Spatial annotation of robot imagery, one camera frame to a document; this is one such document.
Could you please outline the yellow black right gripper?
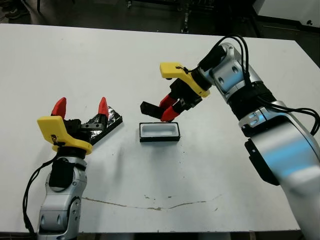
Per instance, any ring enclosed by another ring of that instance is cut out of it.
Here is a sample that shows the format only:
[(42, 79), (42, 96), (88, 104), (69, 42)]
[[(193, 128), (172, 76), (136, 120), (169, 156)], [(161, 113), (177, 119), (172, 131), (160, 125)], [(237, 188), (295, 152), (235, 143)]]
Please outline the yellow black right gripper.
[(162, 78), (174, 79), (169, 86), (170, 93), (159, 104), (164, 110), (161, 116), (162, 122), (171, 122), (182, 113), (182, 109), (189, 110), (195, 107), (210, 94), (211, 83), (197, 68), (189, 70), (178, 62), (162, 62), (159, 70)]

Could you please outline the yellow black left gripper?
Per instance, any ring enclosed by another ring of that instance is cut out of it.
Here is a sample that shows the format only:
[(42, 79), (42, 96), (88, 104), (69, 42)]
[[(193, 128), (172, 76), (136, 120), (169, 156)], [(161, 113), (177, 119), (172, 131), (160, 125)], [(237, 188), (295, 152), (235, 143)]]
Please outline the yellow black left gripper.
[(103, 96), (98, 106), (99, 124), (97, 127), (87, 127), (79, 119), (64, 120), (66, 115), (67, 99), (62, 97), (54, 105), (51, 116), (42, 116), (37, 124), (43, 138), (52, 144), (52, 149), (72, 147), (81, 149), (86, 155), (93, 151), (91, 144), (91, 130), (100, 130), (101, 124), (106, 125), (109, 119), (107, 99)]

